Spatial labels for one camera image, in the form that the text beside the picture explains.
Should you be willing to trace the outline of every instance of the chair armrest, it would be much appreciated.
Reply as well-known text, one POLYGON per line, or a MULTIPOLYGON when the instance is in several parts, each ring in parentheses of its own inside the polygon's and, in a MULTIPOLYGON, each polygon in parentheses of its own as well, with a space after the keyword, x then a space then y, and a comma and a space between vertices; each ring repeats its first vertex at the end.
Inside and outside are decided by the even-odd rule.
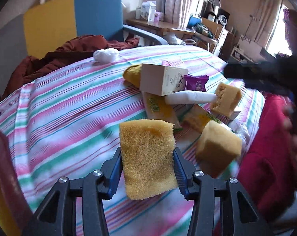
POLYGON ((136 34, 140 37, 143 37, 143 38, 146 38, 146 39, 149 39, 151 41, 154 41, 157 45, 169 45, 168 42, 156 35, 156 34, 152 34, 148 31, 145 31, 145 30, 142 30, 142 29, 139 29, 139 28, 136 28, 136 27, 132 27, 132 26, 128 26, 128 25, 123 25, 123 30, 124 31, 127 31, 131 34, 136 34))

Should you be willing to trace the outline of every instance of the yellow sponge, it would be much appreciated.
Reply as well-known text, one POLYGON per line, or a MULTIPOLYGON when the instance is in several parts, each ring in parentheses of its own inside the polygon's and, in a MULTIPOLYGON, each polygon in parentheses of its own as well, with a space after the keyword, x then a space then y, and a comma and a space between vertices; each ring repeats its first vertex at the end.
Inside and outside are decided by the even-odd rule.
POLYGON ((162 120, 120 123, 125 189, 130 199, 145 199, 177 187, 174 125, 162 120))
POLYGON ((140 88, 142 64, 129 66, 123 73, 123 78, 132 83, 135 87, 140 88))
POLYGON ((221 82, 218 84, 215 94, 217 95, 217 100, 210 104, 210 109, 230 117, 242 98, 241 90, 221 82))
POLYGON ((201 169, 215 178, 241 154, 242 140, 217 122, 210 120, 198 140, 196 159, 201 169))

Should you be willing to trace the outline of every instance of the white box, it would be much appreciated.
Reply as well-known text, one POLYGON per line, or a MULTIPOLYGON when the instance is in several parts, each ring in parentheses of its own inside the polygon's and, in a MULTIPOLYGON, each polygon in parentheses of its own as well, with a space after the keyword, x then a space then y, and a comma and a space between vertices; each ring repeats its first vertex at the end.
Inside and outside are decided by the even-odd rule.
POLYGON ((148 22, 154 21, 156 5, 152 1, 142 3, 141 17, 148 22))
POLYGON ((226 117, 227 120, 234 120, 236 119, 236 117, 238 116, 238 114, 241 113, 241 109, 239 106, 236 106, 236 108, 234 109, 234 113, 228 118, 226 117))
POLYGON ((188 69, 142 64, 140 90, 158 96, 185 90, 187 81, 183 78, 188 69))

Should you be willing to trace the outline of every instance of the window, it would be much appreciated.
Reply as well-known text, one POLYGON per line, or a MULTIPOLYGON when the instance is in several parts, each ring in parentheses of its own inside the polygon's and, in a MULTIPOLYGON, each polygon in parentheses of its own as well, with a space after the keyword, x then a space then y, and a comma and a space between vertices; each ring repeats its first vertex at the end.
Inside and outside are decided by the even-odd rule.
POLYGON ((285 23, 284 23, 284 11, 283 11, 284 8, 286 8, 286 6, 282 5, 278 16, 278 21, 277 21, 272 39, 267 48, 267 51, 270 54, 283 53, 291 56, 292 55, 291 50, 289 49, 288 42, 285 39, 286 36, 285 36, 285 23))

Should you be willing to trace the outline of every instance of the white tube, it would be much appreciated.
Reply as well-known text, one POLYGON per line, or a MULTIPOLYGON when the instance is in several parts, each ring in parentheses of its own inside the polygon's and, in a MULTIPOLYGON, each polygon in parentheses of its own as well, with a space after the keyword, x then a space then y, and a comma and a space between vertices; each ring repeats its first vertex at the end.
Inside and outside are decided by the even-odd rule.
POLYGON ((214 93, 195 90, 183 90, 165 96, 165 102, 169 105, 204 104, 216 101, 216 99, 217 96, 214 93))

